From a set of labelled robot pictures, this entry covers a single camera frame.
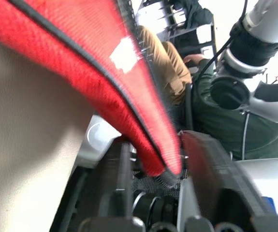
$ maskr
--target tan pants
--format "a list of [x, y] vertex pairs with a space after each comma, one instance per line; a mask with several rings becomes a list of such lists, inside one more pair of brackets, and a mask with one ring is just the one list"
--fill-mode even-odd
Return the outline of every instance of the tan pants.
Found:
[[173, 104], [180, 104], [185, 96], [185, 85], [191, 83], [191, 75], [181, 56], [171, 42], [161, 42], [156, 34], [139, 26], [140, 38], [148, 53], [153, 54], [153, 65], [157, 73], [164, 78], [166, 93]]

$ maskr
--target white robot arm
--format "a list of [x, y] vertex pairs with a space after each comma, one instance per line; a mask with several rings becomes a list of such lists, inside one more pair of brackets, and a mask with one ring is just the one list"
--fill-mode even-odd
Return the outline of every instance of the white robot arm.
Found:
[[234, 25], [231, 37], [211, 83], [212, 99], [222, 108], [250, 111], [278, 122], [278, 84], [257, 82], [256, 89], [248, 85], [278, 51], [278, 0], [259, 0]]

